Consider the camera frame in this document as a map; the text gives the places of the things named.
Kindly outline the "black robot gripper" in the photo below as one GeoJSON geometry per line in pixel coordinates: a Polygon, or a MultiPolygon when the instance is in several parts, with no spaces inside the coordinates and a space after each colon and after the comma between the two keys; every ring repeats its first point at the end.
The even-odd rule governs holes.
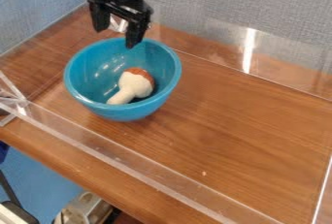
{"type": "Polygon", "coordinates": [[[152,8],[144,0],[87,0],[92,25],[97,32],[109,26],[109,15],[131,20],[125,31],[125,48],[132,48],[143,39],[149,24],[152,8]]]}

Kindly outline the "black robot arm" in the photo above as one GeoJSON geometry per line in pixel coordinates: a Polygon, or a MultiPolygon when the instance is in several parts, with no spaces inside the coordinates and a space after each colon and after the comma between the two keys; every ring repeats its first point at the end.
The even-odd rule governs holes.
{"type": "Polygon", "coordinates": [[[141,40],[149,26],[152,7],[144,0],[87,0],[92,26],[97,32],[109,26],[109,17],[117,16],[128,23],[125,47],[132,48],[141,40]]]}

